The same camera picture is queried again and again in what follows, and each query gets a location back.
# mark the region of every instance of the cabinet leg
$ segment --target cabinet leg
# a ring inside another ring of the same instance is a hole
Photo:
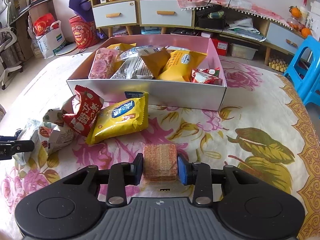
[[[265,57],[265,59],[264,59],[264,64],[265,64],[266,66],[269,65],[270,51],[271,51],[271,48],[270,48],[270,47],[267,47],[266,57]]]
[[[127,32],[128,32],[129,35],[133,35],[131,26],[126,26],[125,28],[127,29]]]
[[[162,27],[161,28],[161,34],[165,34],[166,31],[167,31],[167,27]]]
[[[108,28],[108,36],[109,36],[109,38],[111,38],[113,36],[112,27]]]

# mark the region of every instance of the wooden drawer handle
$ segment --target wooden drawer handle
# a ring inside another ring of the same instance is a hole
[[[121,13],[110,13],[107,14],[106,17],[107,18],[114,18],[114,17],[119,17]]]
[[[289,45],[294,46],[295,48],[298,48],[298,45],[295,44],[294,42],[289,41],[288,39],[286,39],[285,41],[286,41]]]
[[[159,15],[174,15],[174,13],[173,11],[157,11]]]

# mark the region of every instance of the white drawer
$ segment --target white drawer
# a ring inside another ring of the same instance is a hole
[[[93,8],[96,27],[137,23],[135,1],[107,4]]]
[[[181,11],[177,0],[140,0],[140,14],[141,25],[192,25],[192,10]]]
[[[282,49],[285,49],[295,54],[298,48],[296,48],[294,45],[288,44],[286,40],[291,41],[292,43],[296,44],[298,47],[304,41],[303,38],[287,30],[286,28],[281,27],[274,23],[270,23],[266,42],[269,42],[273,45],[276,45]],[[306,49],[305,52],[302,54],[302,58],[305,60],[308,60],[310,52],[311,52],[310,49]]]

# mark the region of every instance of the paisley border pattern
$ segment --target paisley border pattern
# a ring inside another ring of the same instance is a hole
[[[286,104],[298,117],[293,127],[301,134],[305,146],[299,157],[303,160],[309,177],[305,186],[298,191],[303,198],[307,213],[298,238],[307,239],[320,235],[320,145],[319,138],[313,127],[311,119],[299,95],[290,81],[282,75],[277,75],[285,86],[283,89],[292,101]]]

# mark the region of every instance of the white paper bag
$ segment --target white paper bag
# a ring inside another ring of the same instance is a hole
[[[57,29],[53,29],[52,27],[55,24],[59,24]],[[36,39],[44,58],[53,57],[66,44],[66,40],[61,31],[61,21],[52,23],[50,31],[43,36],[37,36]]]

